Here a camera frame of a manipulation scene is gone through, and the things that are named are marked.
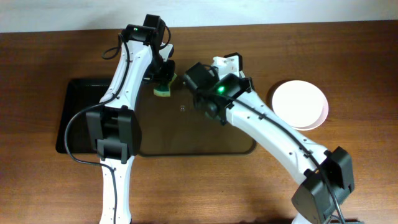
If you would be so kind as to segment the green and yellow sponge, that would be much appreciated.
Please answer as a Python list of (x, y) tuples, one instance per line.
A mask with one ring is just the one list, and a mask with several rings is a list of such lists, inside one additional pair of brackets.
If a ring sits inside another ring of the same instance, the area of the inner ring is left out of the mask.
[(155, 96), (158, 97), (171, 97), (171, 89), (170, 86), (174, 82), (174, 80), (177, 78), (177, 75), (174, 73), (172, 76), (171, 81), (167, 82), (166, 84), (159, 84), (156, 86), (153, 90), (153, 93)]

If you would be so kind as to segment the white plate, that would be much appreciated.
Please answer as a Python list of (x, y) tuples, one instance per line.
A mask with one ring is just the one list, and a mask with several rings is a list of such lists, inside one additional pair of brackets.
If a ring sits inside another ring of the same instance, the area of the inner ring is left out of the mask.
[(289, 124), (296, 130), (309, 131), (321, 126), (326, 121), (328, 112), (329, 105), (325, 97), (305, 101), (293, 112)]
[(288, 125), (293, 112), (305, 101), (326, 97), (314, 84), (292, 80), (279, 85), (272, 94), (271, 106), (274, 113)]

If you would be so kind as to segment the pale grey plate top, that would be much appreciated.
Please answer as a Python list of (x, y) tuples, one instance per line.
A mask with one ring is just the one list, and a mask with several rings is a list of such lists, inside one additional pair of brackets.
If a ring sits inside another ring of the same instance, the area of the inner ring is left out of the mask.
[(239, 53), (231, 53), (223, 57), (214, 57), (213, 67), (216, 67), (218, 78), (221, 80), (230, 73), (238, 78), (245, 78), (243, 73), (243, 58)]

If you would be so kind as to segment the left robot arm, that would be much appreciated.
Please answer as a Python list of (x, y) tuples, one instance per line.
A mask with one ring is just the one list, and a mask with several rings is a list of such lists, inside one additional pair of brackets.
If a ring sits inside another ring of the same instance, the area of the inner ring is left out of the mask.
[(96, 108), (85, 113), (91, 146), (103, 172), (101, 223), (130, 223), (129, 190), (132, 164), (142, 132), (136, 103), (144, 82), (156, 83), (154, 94), (170, 96), (176, 79), (174, 47), (163, 43), (170, 30), (160, 16), (146, 15), (141, 26), (128, 25), (119, 34), (121, 56), (111, 84)]

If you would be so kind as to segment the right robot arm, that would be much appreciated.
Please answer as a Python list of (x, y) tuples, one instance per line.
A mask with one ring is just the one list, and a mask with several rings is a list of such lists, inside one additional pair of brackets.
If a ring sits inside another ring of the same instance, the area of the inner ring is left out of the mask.
[(183, 75), (195, 108), (253, 138), (298, 184), (294, 223), (346, 223), (341, 205), (354, 191), (353, 162), (342, 147), (329, 151), (282, 121), (261, 100), (251, 78), (195, 64)]

